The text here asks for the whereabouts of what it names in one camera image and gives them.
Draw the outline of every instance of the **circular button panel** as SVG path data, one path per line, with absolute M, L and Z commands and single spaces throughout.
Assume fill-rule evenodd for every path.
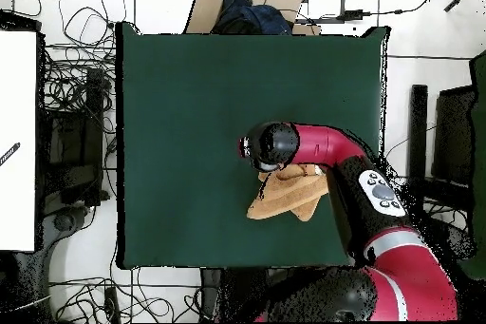
M 373 187 L 373 196 L 380 200 L 393 200 L 395 199 L 395 192 L 383 184 L 378 184 Z

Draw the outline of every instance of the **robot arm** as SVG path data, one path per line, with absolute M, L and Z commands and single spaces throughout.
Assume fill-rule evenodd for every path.
M 336 291 L 333 304 L 343 304 L 343 296 L 351 295 L 359 301 L 332 316 L 346 312 L 366 320 L 457 318 L 456 293 L 448 276 L 412 227 L 386 177 L 346 134 L 321 125 L 267 123 L 253 128 L 239 148 L 259 170 L 289 163 L 315 163 L 326 170 L 341 241 L 356 268 L 347 269 L 346 278 L 343 270 L 331 269 L 323 279 L 328 288 L 338 288 L 338 281 L 360 283 L 347 285 L 347 295 Z M 371 312 L 356 311 L 369 309 L 370 299 Z

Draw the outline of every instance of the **green table surface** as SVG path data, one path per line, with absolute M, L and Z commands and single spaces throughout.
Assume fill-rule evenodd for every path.
M 378 151 L 387 33 L 138 35 L 124 24 L 123 266 L 347 264 L 328 196 L 309 222 L 246 218 L 260 182 L 237 140 L 291 121 L 348 129 Z
M 473 193 L 473 236 L 477 254 L 461 262 L 464 272 L 472 278 L 486 278 L 486 51 L 471 60 L 471 79 L 477 92 L 477 102 L 471 111 L 475 134 Z

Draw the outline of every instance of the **white floor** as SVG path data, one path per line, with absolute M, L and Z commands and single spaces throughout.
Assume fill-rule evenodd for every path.
M 385 12 L 408 10 L 418 6 L 423 0 L 346 0 L 347 10 Z M 445 6 L 452 0 L 431 0 L 420 10 L 401 15 L 372 15 L 363 21 L 346 25 L 324 26 L 323 34 L 362 34 L 374 26 L 392 28 L 388 44 L 387 68 L 387 108 L 385 149 L 407 137 L 408 99 L 414 84 L 429 86 L 428 103 L 429 126 L 435 123 L 435 102 L 439 92 L 446 88 L 466 86 L 471 83 L 468 60 L 486 49 L 486 9 L 485 0 L 463 0 L 456 8 L 446 13 Z M 42 11 L 37 17 L 43 23 L 47 44 L 68 43 L 62 32 L 62 18 L 59 0 L 41 0 Z M 109 17 L 120 21 L 125 17 L 122 0 L 103 0 Z M 181 33 L 193 0 L 125 0 L 126 20 L 134 22 L 143 33 Z M 101 0 L 62 0 L 61 9 L 66 20 L 82 7 L 93 7 L 102 11 Z M 11 0 L 0 0 L 0 8 L 11 9 Z M 36 0 L 15 0 L 15 9 L 36 13 Z M 337 14 L 339 0 L 309 0 L 303 5 L 304 15 L 313 18 Z M 84 22 L 90 13 L 80 14 L 80 20 L 73 23 L 71 34 L 80 35 Z M 92 18 L 84 32 L 84 40 L 96 40 L 103 32 L 101 23 Z M 434 130 L 428 135 L 428 153 L 432 152 Z M 406 143 L 394 149 L 389 160 L 399 175 L 405 174 Z M 116 167 L 116 159 L 109 160 L 108 167 Z M 430 174 L 431 161 L 428 157 L 427 173 Z M 116 180 L 114 172 L 112 181 Z M 109 191 L 107 181 L 104 189 Z M 50 281 L 63 282 L 71 279 L 108 277 L 109 264 L 113 256 L 116 238 L 116 203 L 112 199 L 104 202 L 89 229 L 60 242 L 54 252 L 50 266 Z M 130 272 L 114 268 L 115 280 L 130 285 Z M 176 314 L 184 311 L 183 298 L 192 295 L 194 289 L 164 288 L 162 285 L 192 285 L 200 283 L 198 269 L 143 268 L 140 283 L 147 297 L 164 297 L 172 303 Z M 54 309 L 61 307 L 68 297 L 75 294 L 79 286 L 72 284 L 52 288 L 51 304 Z M 140 290 L 134 289 L 140 296 Z M 121 308 L 128 307 L 128 296 L 119 294 Z M 154 312 L 164 314 L 167 307 L 159 302 L 153 306 Z M 135 306 L 134 313 L 140 311 Z M 79 310 L 70 308 L 65 317 L 77 317 Z M 148 313 L 141 313 L 134 322 L 153 322 Z M 159 321 L 170 321 L 170 315 Z M 197 321 L 196 314 L 185 314 L 180 322 Z

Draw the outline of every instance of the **towel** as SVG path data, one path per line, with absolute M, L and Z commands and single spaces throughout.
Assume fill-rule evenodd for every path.
M 299 220 L 310 220 L 319 199 L 328 193 L 326 175 L 313 164 L 290 164 L 285 168 L 259 173 L 263 182 L 248 209 L 250 219 L 265 219 L 291 211 Z

